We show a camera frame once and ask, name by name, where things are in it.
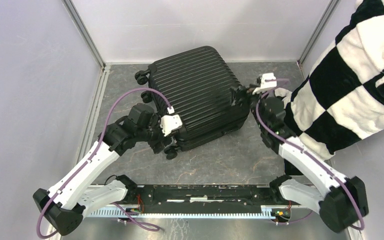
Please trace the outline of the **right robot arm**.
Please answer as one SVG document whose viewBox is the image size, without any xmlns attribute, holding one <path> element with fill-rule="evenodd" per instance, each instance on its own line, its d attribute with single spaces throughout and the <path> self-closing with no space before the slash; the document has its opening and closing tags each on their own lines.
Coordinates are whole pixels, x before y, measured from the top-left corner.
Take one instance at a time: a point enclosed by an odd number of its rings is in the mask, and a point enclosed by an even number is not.
<svg viewBox="0 0 384 240">
<path fill-rule="evenodd" d="M 289 175 L 269 184 L 269 199 L 275 204 L 291 201 L 318 214 L 333 232 L 348 227 L 363 230 L 369 213 L 365 183 L 357 176 L 347 177 L 317 157 L 284 122 L 286 111 L 278 97 L 252 94 L 256 87 L 231 87 L 232 106 L 247 106 L 260 129 L 262 142 L 301 172 L 312 186 Z"/>
</svg>

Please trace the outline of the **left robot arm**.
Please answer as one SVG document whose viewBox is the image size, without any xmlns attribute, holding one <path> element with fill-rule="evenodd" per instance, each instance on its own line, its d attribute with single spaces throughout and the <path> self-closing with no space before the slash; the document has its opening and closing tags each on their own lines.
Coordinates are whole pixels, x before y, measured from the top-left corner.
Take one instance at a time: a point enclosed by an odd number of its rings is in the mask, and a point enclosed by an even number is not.
<svg viewBox="0 0 384 240">
<path fill-rule="evenodd" d="M 147 142 L 155 152 L 164 149 L 163 140 L 183 126 L 173 107 L 159 116 L 153 108 L 138 103 L 127 116 L 104 127 L 89 152 L 60 181 L 48 190 L 39 188 L 33 194 L 40 215 L 66 236 L 72 233 L 92 212 L 109 204 L 123 201 L 133 203 L 137 198 L 137 184 L 126 175 L 117 176 L 110 183 L 87 191 L 93 181 L 127 150 L 138 142 Z"/>
</svg>

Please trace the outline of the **black white checkered blanket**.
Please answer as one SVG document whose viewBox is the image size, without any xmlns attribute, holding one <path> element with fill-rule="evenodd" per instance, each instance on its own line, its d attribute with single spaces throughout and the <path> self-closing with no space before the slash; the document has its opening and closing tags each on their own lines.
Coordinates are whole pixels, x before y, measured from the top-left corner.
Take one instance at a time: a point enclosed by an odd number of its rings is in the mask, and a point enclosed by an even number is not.
<svg viewBox="0 0 384 240">
<path fill-rule="evenodd" d="M 285 124 L 323 160 L 384 130 L 384 0 L 358 0 L 305 81 L 274 93 Z"/>
</svg>

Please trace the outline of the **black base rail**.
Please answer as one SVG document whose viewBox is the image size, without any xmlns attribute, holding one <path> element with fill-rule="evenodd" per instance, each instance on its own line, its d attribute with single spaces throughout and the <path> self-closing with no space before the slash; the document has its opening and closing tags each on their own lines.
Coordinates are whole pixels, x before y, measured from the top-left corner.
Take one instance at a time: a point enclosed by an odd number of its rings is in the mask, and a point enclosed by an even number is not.
<svg viewBox="0 0 384 240">
<path fill-rule="evenodd" d="M 145 214 L 251 214 L 262 206 L 295 205 L 275 197 L 268 185 L 256 184 L 146 184 L 128 191 L 118 204 L 140 206 Z"/>
</svg>

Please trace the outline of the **black suitcase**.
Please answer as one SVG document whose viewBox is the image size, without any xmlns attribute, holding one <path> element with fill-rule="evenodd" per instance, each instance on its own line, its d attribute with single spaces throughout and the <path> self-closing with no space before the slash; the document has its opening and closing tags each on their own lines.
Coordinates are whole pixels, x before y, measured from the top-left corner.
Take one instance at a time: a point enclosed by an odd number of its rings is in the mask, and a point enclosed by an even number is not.
<svg viewBox="0 0 384 240">
<path fill-rule="evenodd" d="M 241 85 L 212 46 L 201 46 L 159 59 L 134 75 L 139 85 L 162 93 L 182 121 L 164 139 L 168 160 L 239 130 L 249 115 L 246 105 L 232 105 L 231 88 Z"/>
</svg>

